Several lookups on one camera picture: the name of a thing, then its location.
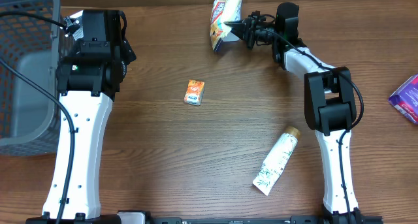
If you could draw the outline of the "gold wet wipes pack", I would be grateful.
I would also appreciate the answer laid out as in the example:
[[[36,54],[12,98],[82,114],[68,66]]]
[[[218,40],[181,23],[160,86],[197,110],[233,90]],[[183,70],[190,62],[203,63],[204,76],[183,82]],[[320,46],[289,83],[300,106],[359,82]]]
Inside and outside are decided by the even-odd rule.
[[[210,20],[210,40],[213,51],[217,52],[224,33],[231,32],[231,28],[224,22],[241,20],[242,0],[215,0]]]

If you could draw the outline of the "red purple snack packet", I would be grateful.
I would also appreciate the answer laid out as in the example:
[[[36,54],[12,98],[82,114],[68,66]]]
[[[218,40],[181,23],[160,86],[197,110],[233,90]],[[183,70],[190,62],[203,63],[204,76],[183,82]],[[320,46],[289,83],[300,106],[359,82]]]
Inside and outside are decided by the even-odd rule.
[[[388,102],[403,116],[417,125],[417,80],[418,76],[409,77],[388,98]]]

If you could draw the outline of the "white floral tube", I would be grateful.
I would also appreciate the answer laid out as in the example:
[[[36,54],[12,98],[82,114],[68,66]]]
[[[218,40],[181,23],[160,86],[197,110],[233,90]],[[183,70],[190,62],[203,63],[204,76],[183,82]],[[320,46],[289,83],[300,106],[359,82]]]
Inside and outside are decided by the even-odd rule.
[[[295,150],[300,131],[288,126],[265,157],[253,185],[268,196],[274,184],[279,180]]]

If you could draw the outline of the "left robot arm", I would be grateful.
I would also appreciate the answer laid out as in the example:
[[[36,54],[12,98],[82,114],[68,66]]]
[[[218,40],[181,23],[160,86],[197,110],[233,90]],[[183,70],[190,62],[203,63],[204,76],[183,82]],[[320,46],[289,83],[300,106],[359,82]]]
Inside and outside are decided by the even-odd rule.
[[[102,215],[99,172],[106,123],[127,66],[136,55],[120,10],[83,10],[81,31],[57,66],[61,126],[52,184],[42,214],[27,223],[143,223],[143,214]]]

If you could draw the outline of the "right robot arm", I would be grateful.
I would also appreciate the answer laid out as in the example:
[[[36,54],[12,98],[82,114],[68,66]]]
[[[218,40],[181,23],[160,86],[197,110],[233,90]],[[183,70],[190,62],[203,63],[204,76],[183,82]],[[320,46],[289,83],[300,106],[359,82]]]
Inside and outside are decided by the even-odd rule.
[[[271,45],[275,62],[304,81],[304,117],[314,130],[321,150],[325,193],[324,223],[362,223],[353,192],[350,160],[352,129],[360,122],[364,106],[347,67],[322,63],[298,36],[298,5],[284,2],[267,22],[267,15],[252,12],[247,18],[226,22],[246,43]]]

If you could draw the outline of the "small orange box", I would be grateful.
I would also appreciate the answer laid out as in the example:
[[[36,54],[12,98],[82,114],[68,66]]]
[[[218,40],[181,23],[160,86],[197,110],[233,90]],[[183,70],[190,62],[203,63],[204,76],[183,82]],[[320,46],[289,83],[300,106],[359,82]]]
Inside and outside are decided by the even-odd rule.
[[[202,103],[205,82],[189,80],[187,90],[184,96],[184,102],[199,106]]]

